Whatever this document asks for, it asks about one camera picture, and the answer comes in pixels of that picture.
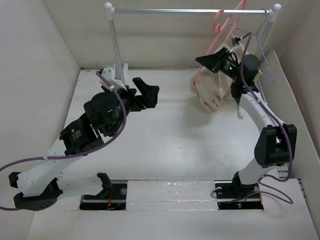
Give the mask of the pink plastic hanger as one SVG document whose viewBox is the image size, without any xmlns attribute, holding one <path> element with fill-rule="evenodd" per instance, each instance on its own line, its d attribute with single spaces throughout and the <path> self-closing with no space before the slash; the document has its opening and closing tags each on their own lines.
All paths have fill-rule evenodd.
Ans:
<svg viewBox="0 0 320 240">
<path fill-rule="evenodd" d="M 244 8 L 246 7 L 247 1 L 246 0 L 241 0 L 239 2 L 239 4 L 236 6 L 235 10 L 244 10 Z M 215 38 L 213 39 L 213 41 L 211 42 L 210 47 L 208 48 L 207 52 L 205 55 L 209 55 L 214 46 L 217 44 L 220 36 L 222 35 L 223 31 L 226 29 L 226 27 L 231 23 L 232 18 L 234 17 L 234 15 L 236 15 L 235 13 L 230 14 L 229 17 L 225 20 L 225 22 L 221 25 L 220 23 L 218 23 L 218 19 L 221 15 L 223 15 L 224 13 L 226 13 L 226 10 L 224 10 L 223 8 L 219 9 L 219 11 L 217 12 L 217 14 L 215 15 L 214 19 L 213 19 L 213 23 L 212 23 L 212 31 L 213 33 L 216 33 Z M 238 22 L 241 20 L 241 16 L 238 16 L 236 21 L 235 21 L 235 26 L 237 26 Z M 235 26 L 231 28 L 231 33 L 227 34 L 227 37 L 225 37 L 225 39 L 223 40 L 223 42 L 226 42 L 232 35 Z M 191 81 L 191 86 L 194 86 L 196 83 L 196 79 L 200 74 L 200 71 L 202 69 L 202 66 L 200 66 L 197 70 L 197 72 L 195 73 L 195 75 L 192 78 Z"/>
</svg>

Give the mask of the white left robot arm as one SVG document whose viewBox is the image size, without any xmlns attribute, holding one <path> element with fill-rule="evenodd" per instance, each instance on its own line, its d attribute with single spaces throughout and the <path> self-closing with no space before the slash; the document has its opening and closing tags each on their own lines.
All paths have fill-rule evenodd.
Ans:
<svg viewBox="0 0 320 240">
<path fill-rule="evenodd" d="M 12 172 L 10 186 L 19 190 L 13 198 L 16 209 L 41 211 L 65 197 L 84 195 L 111 199 L 115 187 L 106 173 L 98 172 L 87 180 L 70 181 L 58 175 L 81 158 L 112 143 L 126 126 L 129 113 L 153 109 L 158 103 L 160 88 L 148 85 L 141 78 L 133 78 L 135 88 L 116 88 L 101 74 L 102 92 L 84 105 L 84 113 L 65 127 L 57 139 L 64 145 L 63 155 L 52 151 L 35 157 L 37 164 L 24 172 Z"/>
</svg>

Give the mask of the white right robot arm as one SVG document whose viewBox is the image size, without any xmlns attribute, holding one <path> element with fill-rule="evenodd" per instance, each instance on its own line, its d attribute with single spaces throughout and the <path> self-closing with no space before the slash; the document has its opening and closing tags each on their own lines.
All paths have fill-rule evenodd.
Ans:
<svg viewBox="0 0 320 240">
<path fill-rule="evenodd" d="M 233 81 L 231 95 L 255 123 L 259 138 L 254 147 L 254 158 L 242 170 L 235 173 L 229 190 L 237 197 L 250 192 L 258 180 L 273 167 L 292 163 L 297 141 L 297 128 L 285 124 L 267 106 L 254 83 L 260 61 L 252 54 L 244 54 L 238 60 L 235 53 L 225 47 L 210 55 L 195 59 L 213 73 L 223 73 Z"/>
</svg>

